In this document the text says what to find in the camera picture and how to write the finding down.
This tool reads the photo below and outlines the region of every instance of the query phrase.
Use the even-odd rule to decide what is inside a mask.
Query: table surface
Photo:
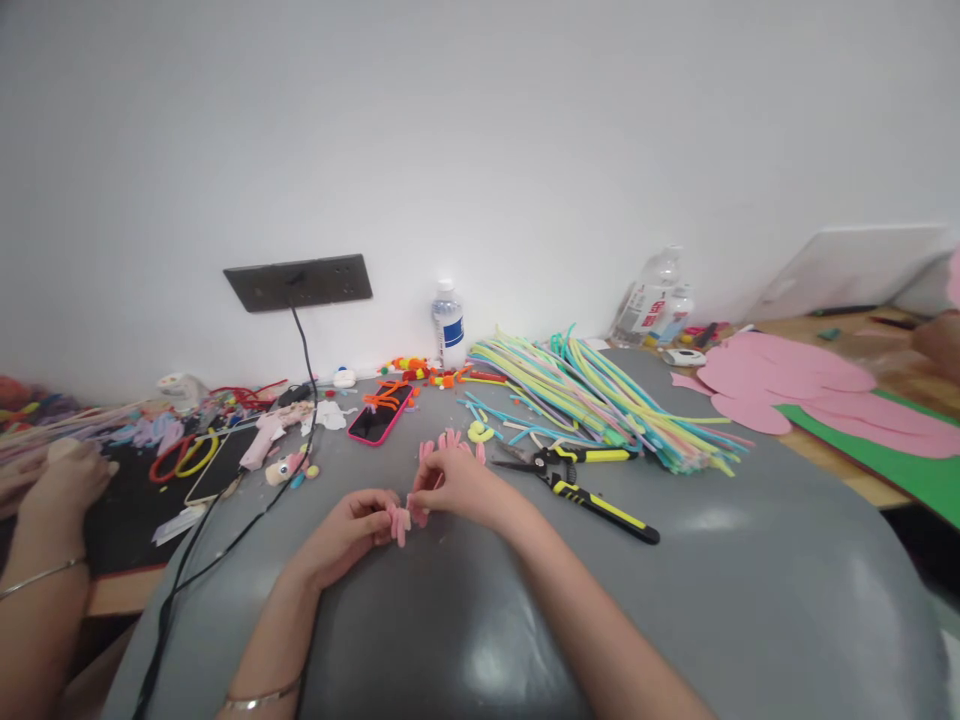
[[[764,332],[813,345],[820,345],[848,357],[870,370],[881,390],[899,395],[960,422],[960,387],[937,373],[927,358],[910,350],[911,333],[888,325],[870,322],[871,315],[895,320],[909,319],[893,309],[825,318],[799,317],[769,320],[757,324]],[[817,338],[830,328],[839,328],[835,341]],[[887,333],[887,337],[857,335],[858,331]],[[888,509],[913,502],[899,487],[870,470],[851,462],[846,456],[802,428],[794,429],[780,441],[815,465],[837,476],[872,505]]]
[[[960,421],[960,388],[937,375],[929,360],[907,350],[909,332],[871,323],[868,320],[870,315],[906,318],[897,310],[881,309],[871,313],[827,318],[769,320],[759,323],[758,327],[764,332],[791,340],[822,345],[831,350],[842,350],[852,359],[866,364],[877,375],[881,389]],[[817,338],[818,333],[835,327],[843,331],[839,340],[827,342]],[[863,329],[888,332],[890,337],[860,337],[853,334]],[[782,436],[780,442],[839,478],[877,508],[888,509],[913,502],[910,496],[896,486],[851,462],[801,428],[794,428]],[[141,612],[162,577],[163,569],[160,568],[95,580],[87,615]]]
[[[670,384],[656,357],[607,351],[669,412],[701,417],[709,399]],[[365,381],[361,389],[375,387]],[[327,431],[316,481],[285,495],[223,562],[175,604],[150,718],[212,717],[287,559],[351,490],[409,492],[419,442],[466,427],[469,388],[528,417],[503,388],[421,396],[387,442]],[[910,560],[867,502],[769,436],[736,477],[674,476],[652,458],[583,466],[579,481],[656,527],[640,543],[525,473],[503,478],[557,528],[644,635],[719,717],[778,720],[938,717],[948,702],[939,626]],[[281,442],[297,447],[293,434]],[[270,501],[263,473],[214,508],[185,573],[217,555]],[[121,664],[103,717],[129,718],[181,544]],[[369,692],[376,687],[377,692]],[[520,568],[493,533],[431,516],[407,547],[378,549],[320,600],[303,717],[589,716]]]

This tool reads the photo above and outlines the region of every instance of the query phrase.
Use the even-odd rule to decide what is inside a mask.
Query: smartphone
[[[250,443],[258,432],[254,423],[224,437],[217,454],[200,473],[200,478],[194,483],[183,504],[198,505],[207,500],[213,500],[230,487],[230,484],[243,472],[243,468],[240,467],[240,458],[250,447]]]
[[[377,395],[383,395],[388,392],[390,392],[390,388],[380,388]],[[407,406],[407,398],[410,397],[410,393],[412,392],[412,385],[404,385],[403,387],[397,388],[390,395],[390,397],[397,399],[397,403],[400,406],[399,410],[394,410],[393,408],[383,405],[374,410],[371,410],[369,407],[364,407],[363,411],[357,415],[357,419],[353,421],[353,425],[350,426],[347,434],[357,442],[373,445],[374,447],[382,445],[383,441],[387,439],[387,435],[389,435],[393,429],[393,426],[397,423],[397,420],[399,420],[403,414],[404,408]]]

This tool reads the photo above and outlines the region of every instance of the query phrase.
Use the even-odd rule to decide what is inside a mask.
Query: gray table
[[[716,414],[707,398],[672,387],[657,358],[609,357],[670,411]],[[502,388],[459,387],[523,412]],[[408,492],[419,442],[471,419],[455,398],[424,391],[421,410],[380,448],[324,433],[321,477],[288,492],[178,600],[151,718],[215,714],[285,560],[345,493]],[[660,530],[657,547],[555,498],[531,476],[504,477],[721,718],[949,717],[939,628],[881,516],[775,439],[737,430],[757,447],[735,478],[676,477],[644,460],[581,470],[584,487]],[[301,439],[284,442],[292,449]],[[273,492],[262,471],[248,477],[215,508],[186,572],[222,550]],[[178,552],[143,614],[104,718],[131,715],[179,560]],[[428,718],[590,714],[509,550],[492,533],[439,515],[405,549],[374,551],[324,593],[305,688],[301,717],[311,718],[400,708],[403,717]]]

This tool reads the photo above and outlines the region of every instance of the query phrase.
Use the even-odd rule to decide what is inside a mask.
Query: bracelet
[[[229,695],[223,703],[224,710],[256,710],[258,707],[263,707],[264,705],[269,705],[270,703],[277,702],[282,700],[287,695],[292,693],[300,686],[300,676],[298,675],[296,679],[287,685],[282,687],[276,692],[272,692],[269,695],[261,695],[260,697],[248,698],[246,700],[234,700]]]
[[[22,583],[17,583],[16,585],[11,585],[10,587],[8,587],[8,588],[7,588],[6,590],[4,590],[3,592],[0,592],[0,600],[4,600],[5,598],[9,597],[10,595],[13,595],[17,590],[22,590],[23,588],[25,588],[25,587],[26,587],[27,585],[29,585],[30,583],[34,583],[34,582],[36,582],[37,580],[42,580],[43,578],[48,577],[48,576],[50,576],[50,575],[55,575],[56,573],[60,572],[61,570],[69,570],[69,569],[72,568],[74,565],[78,565],[79,563],[82,563],[84,560],[86,560],[85,557],[78,557],[78,558],[74,558],[73,560],[67,560],[63,565],[58,565],[57,567],[52,568],[51,570],[45,570],[44,572],[40,573],[39,575],[34,575],[32,578],[27,578],[27,579],[24,580]]]

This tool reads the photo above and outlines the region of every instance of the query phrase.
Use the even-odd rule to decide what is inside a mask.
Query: green foam sheet
[[[957,425],[950,418],[904,398],[880,390],[875,391],[875,394],[924,415]],[[780,405],[778,410],[796,425],[903,488],[906,493],[917,498],[954,527],[960,528],[960,457],[932,460],[907,455],[870,440],[834,430],[814,420],[796,405]]]

